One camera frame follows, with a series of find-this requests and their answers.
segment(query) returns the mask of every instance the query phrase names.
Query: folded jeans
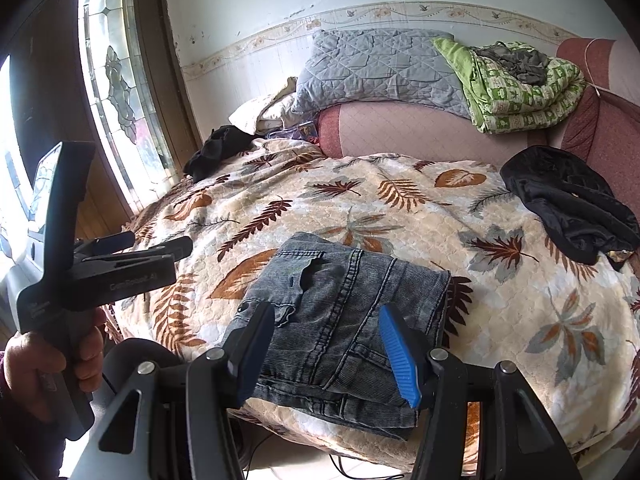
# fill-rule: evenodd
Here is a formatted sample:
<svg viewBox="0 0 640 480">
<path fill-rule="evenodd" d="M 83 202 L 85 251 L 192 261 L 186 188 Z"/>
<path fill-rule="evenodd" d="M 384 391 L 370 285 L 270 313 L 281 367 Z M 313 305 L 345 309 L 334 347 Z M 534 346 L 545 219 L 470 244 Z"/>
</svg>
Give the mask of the folded jeans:
<svg viewBox="0 0 640 480">
<path fill-rule="evenodd" d="M 254 392 L 335 424 L 408 438 L 418 412 L 400 397 L 382 338 L 380 306 L 392 304 L 431 347 L 442 340 L 450 274 L 296 233 L 247 290 L 225 333 L 257 305 L 276 311 Z"/>
</svg>

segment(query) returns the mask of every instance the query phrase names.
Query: stained glass window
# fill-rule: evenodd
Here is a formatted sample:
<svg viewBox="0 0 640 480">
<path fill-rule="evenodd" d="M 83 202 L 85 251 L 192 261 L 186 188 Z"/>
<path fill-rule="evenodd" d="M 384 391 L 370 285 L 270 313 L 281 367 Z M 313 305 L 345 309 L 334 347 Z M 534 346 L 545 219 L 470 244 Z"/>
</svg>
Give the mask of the stained glass window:
<svg viewBox="0 0 640 480">
<path fill-rule="evenodd" d="M 178 177 L 145 75 L 133 0 L 78 0 L 78 40 L 102 147 L 138 213 Z"/>
</svg>

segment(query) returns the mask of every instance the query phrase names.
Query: gray cloth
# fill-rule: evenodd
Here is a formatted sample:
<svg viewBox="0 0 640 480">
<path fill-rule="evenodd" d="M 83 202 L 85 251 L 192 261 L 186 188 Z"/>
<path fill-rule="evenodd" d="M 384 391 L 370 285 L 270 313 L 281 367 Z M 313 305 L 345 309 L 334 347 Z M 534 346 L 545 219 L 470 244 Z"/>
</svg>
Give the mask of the gray cloth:
<svg viewBox="0 0 640 480">
<path fill-rule="evenodd" d="M 348 101 L 403 101 L 470 118 L 458 76 L 431 38 L 437 30 L 320 30 L 298 77 L 293 111 Z"/>
<path fill-rule="evenodd" d="M 498 63 L 518 81 L 534 86 L 546 83 L 546 66 L 549 58 L 535 49 L 514 48 L 511 50 L 503 42 L 479 48 L 472 46 L 478 56 L 487 57 Z"/>
<path fill-rule="evenodd" d="M 406 439 L 418 412 L 400 397 L 378 313 L 394 305 L 437 346 L 449 282 L 445 271 L 297 233 L 249 287 L 225 339 L 247 324 L 258 304 L 271 303 L 276 328 L 254 397 Z"/>
</svg>

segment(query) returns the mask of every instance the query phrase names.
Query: sleeve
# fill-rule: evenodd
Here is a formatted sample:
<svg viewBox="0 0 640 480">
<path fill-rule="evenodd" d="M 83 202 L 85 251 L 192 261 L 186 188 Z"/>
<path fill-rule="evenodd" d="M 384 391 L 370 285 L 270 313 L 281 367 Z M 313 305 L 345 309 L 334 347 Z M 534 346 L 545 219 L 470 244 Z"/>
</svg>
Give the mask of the sleeve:
<svg viewBox="0 0 640 480">
<path fill-rule="evenodd" d="M 34 474 L 42 480 L 58 478 L 65 439 L 55 424 L 40 422 L 14 401 L 4 378 L 4 352 L 0 352 L 0 420 Z"/>
</svg>

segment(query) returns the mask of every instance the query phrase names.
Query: white pillow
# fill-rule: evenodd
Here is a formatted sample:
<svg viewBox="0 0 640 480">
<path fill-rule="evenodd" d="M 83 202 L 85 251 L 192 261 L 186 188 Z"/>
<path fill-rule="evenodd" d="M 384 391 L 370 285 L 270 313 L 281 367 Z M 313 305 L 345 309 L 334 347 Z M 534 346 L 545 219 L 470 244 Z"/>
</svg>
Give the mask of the white pillow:
<svg viewBox="0 0 640 480">
<path fill-rule="evenodd" d="M 274 128 L 289 128 L 300 120 L 291 113 L 295 99 L 296 78 L 287 78 L 280 91 L 251 99 L 229 116 L 229 122 L 240 130 L 260 134 Z"/>
</svg>

